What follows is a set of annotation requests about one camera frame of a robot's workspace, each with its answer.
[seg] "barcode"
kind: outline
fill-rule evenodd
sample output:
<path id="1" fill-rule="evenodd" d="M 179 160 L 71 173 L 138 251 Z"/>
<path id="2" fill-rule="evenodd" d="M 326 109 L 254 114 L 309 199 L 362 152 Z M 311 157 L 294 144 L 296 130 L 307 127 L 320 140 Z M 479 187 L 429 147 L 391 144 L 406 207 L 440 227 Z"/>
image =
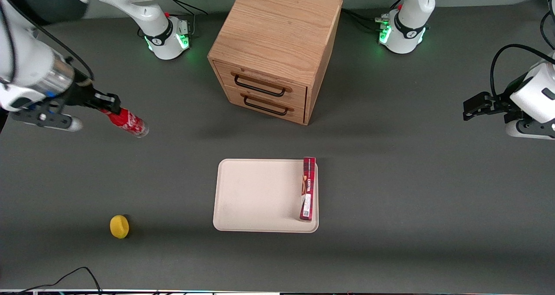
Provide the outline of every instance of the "barcode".
<path id="1" fill-rule="evenodd" d="M 303 216 L 310 215 L 310 200 L 311 200 L 311 195 L 305 194 L 305 203 L 303 205 Z"/>

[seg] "red box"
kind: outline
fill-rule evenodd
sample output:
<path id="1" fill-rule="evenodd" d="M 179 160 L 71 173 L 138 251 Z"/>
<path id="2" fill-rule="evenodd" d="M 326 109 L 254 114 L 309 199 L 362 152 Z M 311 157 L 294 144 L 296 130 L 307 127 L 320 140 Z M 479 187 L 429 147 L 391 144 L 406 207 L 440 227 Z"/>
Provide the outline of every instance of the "red box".
<path id="1" fill-rule="evenodd" d="M 303 195 L 301 206 L 301 220 L 312 220 L 313 201 L 314 201 L 314 174 L 316 170 L 316 158 L 304 158 L 304 174 L 303 174 Z"/>

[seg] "gray table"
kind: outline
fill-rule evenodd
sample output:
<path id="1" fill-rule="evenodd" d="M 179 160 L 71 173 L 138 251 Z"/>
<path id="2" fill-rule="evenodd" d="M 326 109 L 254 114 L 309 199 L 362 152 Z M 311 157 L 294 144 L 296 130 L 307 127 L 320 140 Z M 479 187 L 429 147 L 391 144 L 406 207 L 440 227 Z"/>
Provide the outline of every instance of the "gray table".
<path id="1" fill-rule="evenodd" d="M 78 133 L 8 121 L 0 288 L 89 266 L 106 289 L 552 294 L 555 143 L 508 137 L 501 115 L 462 120 L 501 46 L 548 51 L 546 10 L 440 8 L 406 56 L 343 16 L 309 127 L 227 102 L 206 60 L 224 16 L 199 19 L 192 49 L 169 62 L 131 19 L 51 27 L 150 134 L 135 139 L 85 108 L 68 109 L 85 123 Z M 535 61 L 507 52 L 500 91 Z M 213 228 L 222 159 L 305 155 L 320 168 L 318 231 Z M 131 216 L 130 239 L 111 237 L 115 214 Z M 80 273 L 60 287 L 94 286 Z"/>

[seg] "black cable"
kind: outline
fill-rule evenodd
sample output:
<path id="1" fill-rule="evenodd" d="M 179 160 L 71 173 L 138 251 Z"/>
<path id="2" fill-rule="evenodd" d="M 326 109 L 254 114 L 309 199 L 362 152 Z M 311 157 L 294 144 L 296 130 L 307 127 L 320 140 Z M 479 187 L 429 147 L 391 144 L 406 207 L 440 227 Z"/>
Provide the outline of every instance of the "black cable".
<path id="1" fill-rule="evenodd" d="M 551 64 L 555 64 L 555 59 L 549 57 L 547 54 L 543 54 L 542 52 L 539 52 L 538 50 L 536 50 L 534 48 L 531 48 L 529 46 L 525 46 L 523 44 L 517 44 L 517 43 L 507 44 L 503 48 L 499 49 L 499 51 L 497 51 L 497 53 L 495 54 L 495 56 L 493 57 L 493 60 L 491 62 L 490 87 L 491 87 L 491 94 L 493 95 L 495 101 L 497 101 L 497 103 L 499 103 L 502 106 L 501 109 L 503 109 L 503 111 L 506 111 L 506 112 L 508 112 L 508 109 L 505 106 L 502 105 L 502 102 L 501 102 L 501 99 L 499 98 L 499 95 L 495 92 L 495 84 L 494 84 L 494 81 L 493 81 L 493 72 L 495 70 L 495 64 L 497 62 L 497 59 L 499 58 L 501 53 L 503 51 L 507 50 L 508 48 L 519 48 L 519 49 L 527 50 L 528 52 L 532 52 L 536 56 L 539 56 L 540 58 L 542 58 L 544 60 L 547 60 L 547 62 L 550 62 Z"/>
<path id="2" fill-rule="evenodd" d="M 390 9 L 394 8 L 400 2 L 401 2 L 401 0 L 397 0 L 394 4 L 391 4 L 391 6 L 389 8 Z"/>
<path id="3" fill-rule="evenodd" d="M 547 42 L 547 44 L 549 44 L 549 46 L 551 47 L 552 50 L 555 50 L 555 46 L 553 46 L 551 41 L 549 41 L 549 39 L 545 35 L 545 29 L 543 29 L 543 26 L 545 25 L 545 20 L 547 20 L 548 16 L 550 16 L 550 15 L 551 15 L 551 12 L 545 13 L 541 22 L 539 22 L 539 32 L 542 34 L 543 40 L 545 40 L 545 42 Z"/>
<path id="4" fill-rule="evenodd" d="M 200 12 L 202 12 L 202 13 L 208 15 L 208 12 L 206 12 L 205 10 L 202 10 L 202 9 L 197 8 L 197 7 L 195 7 L 195 6 L 191 6 L 190 4 L 185 3 L 185 2 L 183 2 L 183 1 L 180 1 L 180 0 L 173 0 L 173 2 L 177 2 L 177 3 L 184 4 L 184 5 L 186 5 L 186 6 L 189 7 L 189 8 L 193 8 L 193 9 L 195 9 L 195 10 L 198 10 L 198 11 L 200 11 Z"/>
<path id="5" fill-rule="evenodd" d="M 10 42 L 10 51 L 12 53 L 12 74 L 10 75 L 10 79 L 6 80 L 0 77 L 0 83 L 7 85 L 13 82 L 17 75 L 17 56 L 16 56 L 16 46 L 13 43 L 13 36 L 12 30 L 10 30 L 10 23 L 8 22 L 8 18 L 6 17 L 6 12 L 4 11 L 4 5 L 2 0 L 0 0 L 0 14 L 2 14 L 2 25 L 6 29 L 6 34 L 8 36 L 8 41 Z"/>
<path id="6" fill-rule="evenodd" d="M 363 22 L 359 21 L 355 16 L 353 16 L 353 15 L 351 15 L 351 14 L 349 14 L 349 13 L 347 13 L 347 15 L 350 16 L 355 22 L 357 22 L 360 26 L 366 28 L 367 30 L 371 30 L 372 32 L 375 32 L 375 31 L 376 31 L 374 28 L 371 28 L 371 27 L 369 27 L 369 26 L 363 24 Z"/>
<path id="7" fill-rule="evenodd" d="M 357 18 L 360 18 L 361 20 L 368 20 L 370 22 L 374 22 L 373 18 L 369 18 L 369 17 L 365 17 L 365 16 L 361 16 L 359 13 L 355 13 L 351 10 L 347 10 L 347 9 L 341 9 L 341 12 L 345 12 L 347 14 L 349 14 L 350 16 L 355 16 Z"/>
<path id="8" fill-rule="evenodd" d="M 35 26 L 38 30 L 40 30 L 43 34 L 45 34 L 46 36 L 48 36 L 48 38 L 52 39 L 54 42 L 56 42 L 57 44 L 59 44 L 62 48 L 64 48 L 67 52 L 69 52 L 69 54 L 71 54 L 76 60 L 78 60 L 81 65 L 83 65 L 83 67 L 85 67 L 85 69 L 87 70 L 87 72 L 89 72 L 89 78 L 91 78 L 91 80 L 95 79 L 95 74 L 93 73 L 93 70 L 89 67 L 89 65 L 87 65 L 87 63 L 81 59 L 80 56 L 77 55 L 77 53 L 75 53 L 73 50 L 71 50 L 69 48 L 69 46 L 66 46 L 63 42 L 61 42 L 58 38 L 56 38 L 53 34 L 50 34 L 46 29 L 43 28 L 43 26 L 40 26 L 39 24 L 37 24 L 34 20 L 30 19 L 28 16 L 26 16 L 26 14 L 24 12 L 22 12 L 22 10 L 20 10 L 17 6 L 15 6 L 10 0 L 8 0 L 8 3 L 10 3 L 10 5 L 16 9 L 16 11 L 18 13 L 20 13 L 21 16 L 23 16 L 26 20 L 28 20 L 31 24 L 33 24 L 33 26 Z"/>
<path id="9" fill-rule="evenodd" d="M 87 268 L 87 267 L 79 267 L 79 268 L 75 269 L 74 271 L 71 271 L 70 273 L 64 275 L 63 277 L 61 277 L 60 279 L 58 279 L 58 281 L 56 281 L 56 282 L 53 283 L 53 284 L 45 284 L 45 285 L 38 285 L 38 286 L 35 286 L 35 287 L 30 287 L 30 288 L 28 288 L 28 289 L 24 289 L 24 290 L 21 291 L 21 292 L 18 292 L 17 294 L 20 295 L 20 294 L 23 294 L 23 293 L 25 293 L 25 292 L 29 292 L 29 291 L 34 290 L 34 289 L 55 286 L 55 285 L 57 285 L 58 283 L 60 283 L 63 279 L 65 279 L 65 278 L 68 277 L 69 275 L 75 273 L 76 271 L 79 271 L 80 269 L 85 269 L 85 270 L 87 270 L 87 272 L 89 272 L 89 275 L 91 275 L 91 277 L 93 278 L 93 281 L 95 282 L 95 286 L 97 287 L 98 295 L 101 295 L 101 294 L 102 294 L 101 287 L 100 287 L 100 285 L 98 285 L 98 281 L 97 281 L 97 279 L 95 278 L 95 275 L 93 275 L 93 273 L 91 272 L 91 270 L 90 270 L 89 268 Z"/>
<path id="10" fill-rule="evenodd" d="M 181 3 L 177 2 L 177 1 L 174 1 L 174 0 L 173 0 L 173 2 L 174 2 L 175 4 L 177 4 L 178 6 L 182 7 L 182 8 L 183 8 L 184 10 L 186 10 L 187 12 L 189 12 L 192 16 L 195 15 L 195 13 L 193 13 L 193 11 L 191 11 L 191 10 L 189 10 L 188 8 L 184 7 Z"/>
<path id="11" fill-rule="evenodd" d="M 189 34 L 192 36 L 195 34 L 195 30 L 196 30 L 196 14 L 193 13 L 193 11 L 189 10 L 188 8 L 184 7 L 179 0 L 172 0 L 175 4 L 177 4 L 178 6 L 182 7 L 184 10 L 186 10 L 187 12 L 189 12 L 190 14 L 193 15 L 193 29 L 189 32 Z"/>

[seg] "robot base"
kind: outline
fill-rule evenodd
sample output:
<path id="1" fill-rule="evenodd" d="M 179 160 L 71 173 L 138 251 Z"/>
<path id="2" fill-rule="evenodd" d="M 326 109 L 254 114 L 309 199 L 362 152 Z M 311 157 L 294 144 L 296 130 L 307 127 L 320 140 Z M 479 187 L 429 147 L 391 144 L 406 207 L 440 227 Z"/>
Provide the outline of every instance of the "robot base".
<path id="1" fill-rule="evenodd" d="M 180 56 L 189 48 L 189 25 L 186 20 L 179 20 L 177 17 L 171 16 L 168 19 L 173 24 L 173 33 L 169 36 L 163 46 L 151 44 L 148 39 L 148 48 L 162 60 L 171 60 Z"/>
<path id="2" fill-rule="evenodd" d="M 388 22 L 386 28 L 380 33 L 379 43 L 386 46 L 391 52 L 407 54 L 412 52 L 412 50 L 422 42 L 422 36 L 424 32 L 426 32 L 426 28 L 424 28 L 420 34 L 416 34 L 414 38 L 405 38 L 403 33 L 398 30 L 392 22 L 398 12 L 399 10 L 395 9 L 391 10 L 389 13 L 382 14 L 381 18 L 388 19 L 390 22 Z"/>

